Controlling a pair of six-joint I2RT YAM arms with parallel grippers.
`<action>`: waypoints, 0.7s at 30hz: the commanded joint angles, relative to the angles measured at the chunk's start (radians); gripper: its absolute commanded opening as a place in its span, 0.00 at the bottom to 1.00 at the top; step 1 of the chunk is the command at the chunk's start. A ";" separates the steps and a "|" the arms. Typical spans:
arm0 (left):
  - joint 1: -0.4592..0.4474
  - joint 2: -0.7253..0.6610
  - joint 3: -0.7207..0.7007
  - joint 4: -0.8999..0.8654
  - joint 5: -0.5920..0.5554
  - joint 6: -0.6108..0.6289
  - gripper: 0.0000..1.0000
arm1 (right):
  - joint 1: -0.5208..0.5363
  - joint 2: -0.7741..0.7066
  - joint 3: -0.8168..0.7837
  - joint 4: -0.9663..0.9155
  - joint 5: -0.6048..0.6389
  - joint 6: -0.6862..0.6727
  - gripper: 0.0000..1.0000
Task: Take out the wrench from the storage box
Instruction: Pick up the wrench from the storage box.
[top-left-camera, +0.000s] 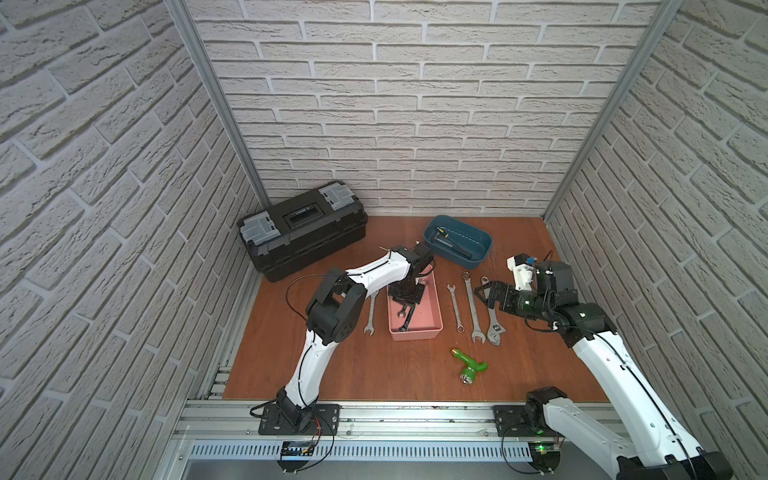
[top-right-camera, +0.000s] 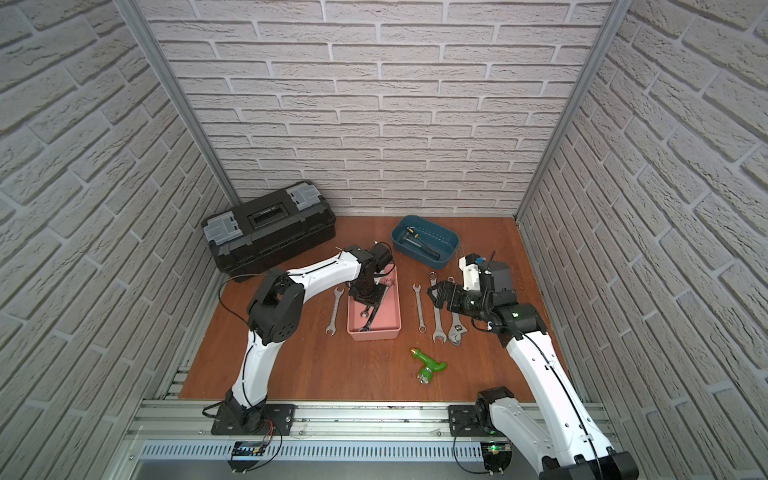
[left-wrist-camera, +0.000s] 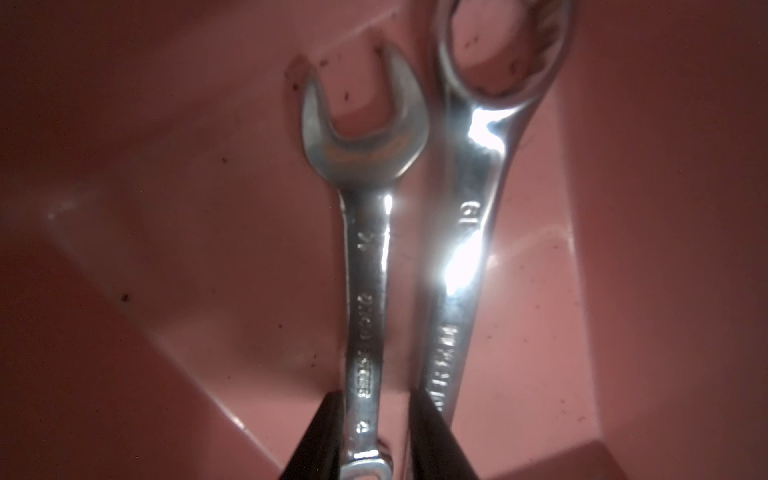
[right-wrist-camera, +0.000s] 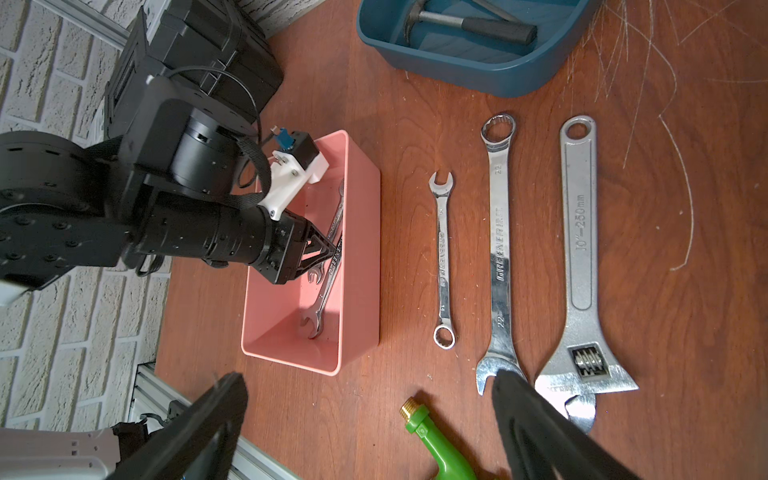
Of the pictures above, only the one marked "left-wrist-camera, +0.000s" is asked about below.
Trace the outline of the pink plastic storage box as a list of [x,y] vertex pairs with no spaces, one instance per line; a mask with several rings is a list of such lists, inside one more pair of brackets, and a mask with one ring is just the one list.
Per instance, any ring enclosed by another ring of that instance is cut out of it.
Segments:
[[[1,475],[276,479],[343,365],[337,194],[431,1],[1,5]],[[500,203],[454,433],[483,479],[767,475],[767,5],[581,1]]]

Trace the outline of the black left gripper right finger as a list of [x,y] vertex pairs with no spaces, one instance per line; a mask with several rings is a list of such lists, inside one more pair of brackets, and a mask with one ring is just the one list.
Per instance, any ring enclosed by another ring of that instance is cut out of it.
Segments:
[[425,391],[408,404],[411,472],[415,480],[478,480],[470,462]]

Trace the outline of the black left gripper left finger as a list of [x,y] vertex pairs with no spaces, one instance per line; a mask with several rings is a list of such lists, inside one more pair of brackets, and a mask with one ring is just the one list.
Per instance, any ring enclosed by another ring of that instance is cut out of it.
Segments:
[[327,393],[280,480],[337,480],[343,427],[343,392]]

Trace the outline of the silver 19 combination wrench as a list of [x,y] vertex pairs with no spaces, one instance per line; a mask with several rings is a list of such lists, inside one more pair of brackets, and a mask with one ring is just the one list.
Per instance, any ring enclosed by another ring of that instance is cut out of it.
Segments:
[[525,1],[530,70],[504,93],[481,93],[462,77],[451,48],[456,1],[439,2],[434,64],[442,106],[443,172],[432,238],[418,388],[446,423],[459,400],[484,272],[515,151],[567,55],[573,1]]

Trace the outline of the silver 16 combination wrench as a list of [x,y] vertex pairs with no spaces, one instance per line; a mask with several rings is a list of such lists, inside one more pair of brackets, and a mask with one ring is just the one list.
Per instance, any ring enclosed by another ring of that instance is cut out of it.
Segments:
[[390,479],[393,462],[378,437],[392,213],[401,177],[424,151],[429,113],[402,53],[381,50],[394,114],[358,137],[334,128],[320,79],[310,74],[301,107],[308,163],[339,195],[344,228],[347,334],[344,359],[342,479]]

